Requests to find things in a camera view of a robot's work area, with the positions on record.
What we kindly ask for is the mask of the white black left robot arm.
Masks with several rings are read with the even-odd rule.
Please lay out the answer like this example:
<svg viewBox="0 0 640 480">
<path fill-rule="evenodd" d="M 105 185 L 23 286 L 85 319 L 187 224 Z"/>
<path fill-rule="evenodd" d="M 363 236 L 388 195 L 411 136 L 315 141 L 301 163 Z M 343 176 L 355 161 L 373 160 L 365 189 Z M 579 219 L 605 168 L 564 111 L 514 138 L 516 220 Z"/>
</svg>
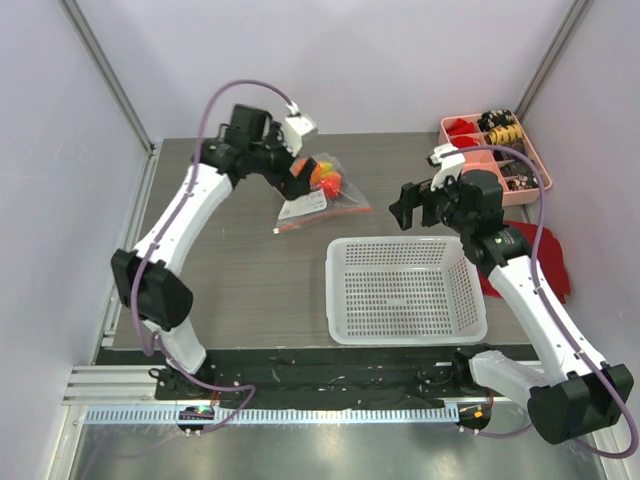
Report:
<svg viewBox="0 0 640 480">
<path fill-rule="evenodd" d="M 143 349 L 161 349 L 170 379 L 190 398 L 214 389 L 215 368 L 189 318 L 192 291 L 181 271 L 195 240 L 238 183 L 259 175 L 286 200 L 315 188 L 317 164 L 299 157 L 316 123 L 295 106 L 281 122 L 262 109 L 237 104 L 214 138 L 198 139 L 186 177 L 152 229 L 132 250 L 117 250 L 111 268 L 122 305 L 137 331 L 149 330 Z"/>
</svg>

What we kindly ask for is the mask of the yellow toy banana bunch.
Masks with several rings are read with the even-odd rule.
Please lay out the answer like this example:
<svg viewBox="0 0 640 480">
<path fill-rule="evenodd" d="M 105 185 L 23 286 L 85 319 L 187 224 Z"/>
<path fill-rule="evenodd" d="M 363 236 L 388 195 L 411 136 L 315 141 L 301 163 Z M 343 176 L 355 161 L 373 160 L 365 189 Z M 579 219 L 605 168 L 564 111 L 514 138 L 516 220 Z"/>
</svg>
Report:
<svg viewBox="0 0 640 480">
<path fill-rule="evenodd" d="M 323 178 L 329 175 L 333 175 L 337 172 L 338 170 L 332 162 L 316 162 L 316 166 L 314 167 L 311 174 L 310 182 L 313 186 L 315 186 L 319 184 Z"/>
</svg>

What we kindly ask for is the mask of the clear zip bag orange zipper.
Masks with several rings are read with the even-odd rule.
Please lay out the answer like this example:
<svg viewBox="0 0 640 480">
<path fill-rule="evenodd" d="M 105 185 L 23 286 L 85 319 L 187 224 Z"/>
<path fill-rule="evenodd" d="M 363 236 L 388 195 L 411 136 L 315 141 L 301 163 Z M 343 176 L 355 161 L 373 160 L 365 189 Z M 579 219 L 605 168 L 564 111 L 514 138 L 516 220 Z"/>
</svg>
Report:
<svg viewBox="0 0 640 480">
<path fill-rule="evenodd" d="M 372 207 L 366 197 L 346 175 L 341 162 L 328 153 L 312 156 L 315 162 L 332 162 L 338 172 L 327 177 L 337 177 L 342 180 L 341 194 L 334 200 L 328 199 L 319 184 L 313 186 L 310 194 L 296 200 L 285 200 L 278 214 L 274 234 L 300 228 L 302 225 L 316 219 L 334 215 L 370 212 Z"/>
</svg>

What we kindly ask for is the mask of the orange toy pumpkin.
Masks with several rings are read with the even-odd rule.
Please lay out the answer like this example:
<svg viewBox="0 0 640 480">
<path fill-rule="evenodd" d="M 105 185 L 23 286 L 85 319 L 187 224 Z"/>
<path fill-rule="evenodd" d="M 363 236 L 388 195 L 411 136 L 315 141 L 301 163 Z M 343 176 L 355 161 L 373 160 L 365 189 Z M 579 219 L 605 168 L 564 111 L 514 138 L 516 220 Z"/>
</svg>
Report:
<svg viewBox="0 0 640 480">
<path fill-rule="evenodd" d="M 313 158 L 297 158 L 290 168 L 292 175 L 298 177 L 308 165 L 311 166 L 311 171 L 315 170 L 316 162 Z"/>
</svg>

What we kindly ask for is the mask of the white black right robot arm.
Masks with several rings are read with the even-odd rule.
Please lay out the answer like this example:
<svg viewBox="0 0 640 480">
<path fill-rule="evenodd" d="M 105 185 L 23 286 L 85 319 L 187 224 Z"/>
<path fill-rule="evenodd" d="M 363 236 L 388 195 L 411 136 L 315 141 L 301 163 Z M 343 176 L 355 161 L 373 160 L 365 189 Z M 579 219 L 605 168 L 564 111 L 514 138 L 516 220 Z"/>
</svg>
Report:
<svg viewBox="0 0 640 480">
<path fill-rule="evenodd" d="M 637 426 L 626 402 L 634 379 L 623 365 L 610 365 L 579 332 L 539 271 L 537 248 L 505 223 L 503 189 L 497 176 L 471 170 L 458 178 L 407 183 L 389 210 L 400 228 L 443 224 L 455 231 L 465 257 L 489 280 L 515 314 L 542 369 L 535 371 L 483 347 L 451 371 L 465 395 L 487 387 L 526 409 L 538 434 L 556 445 L 615 425 L 625 419 L 631 443 L 639 444 Z"/>
</svg>

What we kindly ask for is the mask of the red toy pepper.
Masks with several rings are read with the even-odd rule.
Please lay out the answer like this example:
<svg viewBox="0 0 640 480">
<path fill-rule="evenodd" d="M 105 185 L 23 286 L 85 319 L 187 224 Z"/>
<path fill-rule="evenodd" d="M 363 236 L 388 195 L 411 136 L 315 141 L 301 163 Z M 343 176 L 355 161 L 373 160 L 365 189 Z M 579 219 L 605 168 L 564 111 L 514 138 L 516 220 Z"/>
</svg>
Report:
<svg viewBox="0 0 640 480">
<path fill-rule="evenodd" d="M 338 198 L 341 194 L 342 180 L 340 178 L 325 177 L 321 179 L 319 185 L 325 196 L 330 200 Z"/>
</svg>

